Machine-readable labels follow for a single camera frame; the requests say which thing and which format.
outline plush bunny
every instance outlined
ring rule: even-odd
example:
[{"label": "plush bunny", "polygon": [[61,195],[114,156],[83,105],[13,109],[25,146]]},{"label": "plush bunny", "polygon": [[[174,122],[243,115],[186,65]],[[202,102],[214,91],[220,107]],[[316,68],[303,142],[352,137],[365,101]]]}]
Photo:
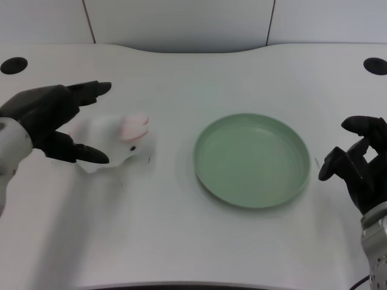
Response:
[{"label": "plush bunny", "polygon": [[142,148],[142,137],[148,132],[148,116],[105,115],[81,121],[70,133],[75,143],[87,144],[101,150],[108,157],[108,164],[94,164],[77,161],[88,173],[102,167],[119,166],[125,159],[138,153]]}]

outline green plate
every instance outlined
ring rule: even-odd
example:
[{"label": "green plate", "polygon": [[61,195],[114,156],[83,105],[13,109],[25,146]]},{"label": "green plate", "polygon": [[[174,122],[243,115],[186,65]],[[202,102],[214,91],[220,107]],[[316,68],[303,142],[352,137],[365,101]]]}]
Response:
[{"label": "green plate", "polygon": [[304,190],[310,156],[301,138],[284,123],[238,114],[212,123],[201,133],[194,166],[204,186],[223,201],[264,208]]}]

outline white table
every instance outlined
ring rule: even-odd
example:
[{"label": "white table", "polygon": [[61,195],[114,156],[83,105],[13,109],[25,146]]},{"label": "white table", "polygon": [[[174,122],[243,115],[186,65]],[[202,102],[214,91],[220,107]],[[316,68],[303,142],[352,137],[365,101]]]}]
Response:
[{"label": "white table", "polygon": [[[146,153],[124,166],[122,191],[105,196],[89,192],[73,164],[38,151],[22,162],[0,219],[0,289],[204,282],[325,290],[348,289],[367,275],[361,214],[342,180],[317,181],[316,162],[359,139],[340,127],[345,118],[387,117],[387,76],[363,67],[368,57],[387,59],[387,45],[275,45],[232,54],[0,46],[0,63],[14,56],[28,67],[0,75],[2,103],[39,86],[112,81],[80,115],[147,112],[151,131]],[[277,118],[305,140],[311,181],[293,202],[242,210],[199,186],[196,137],[241,112]]]}]

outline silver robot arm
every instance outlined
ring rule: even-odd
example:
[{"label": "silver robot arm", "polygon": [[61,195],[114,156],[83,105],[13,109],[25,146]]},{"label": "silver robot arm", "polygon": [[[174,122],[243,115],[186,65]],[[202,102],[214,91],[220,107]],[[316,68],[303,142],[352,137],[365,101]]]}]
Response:
[{"label": "silver robot arm", "polygon": [[[354,116],[342,127],[363,138],[346,152],[335,147],[324,159],[319,179],[325,181],[333,175],[344,179],[363,214],[362,247],[370,274],[361,282],[369,278],[371,289],[387,289],[387,123],[382,118]],[[378,155],[368,163],[363,156],[369,146]]]}]

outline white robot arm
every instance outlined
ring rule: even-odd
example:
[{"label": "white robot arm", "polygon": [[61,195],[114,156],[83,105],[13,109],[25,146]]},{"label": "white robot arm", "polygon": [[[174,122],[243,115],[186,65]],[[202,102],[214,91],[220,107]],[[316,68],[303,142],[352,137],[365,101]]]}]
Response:
[{"label": "white robot arm", "polygon": [[103,152],[75,144],[69,135],[56,129],[69,122],[80,111],[79,106],[95,103],[110,88],[111,83],[97,81],[47,86],[20,92],[0,107],[0,215],[7,184],[33,148],[49,158],[71,163],[109,163]]},{"label": "white robot arm", "polygon": [[27,131],[14,119],[0,118],[0,216],[5,207],[8,182],[19,163],[32,152]]}]

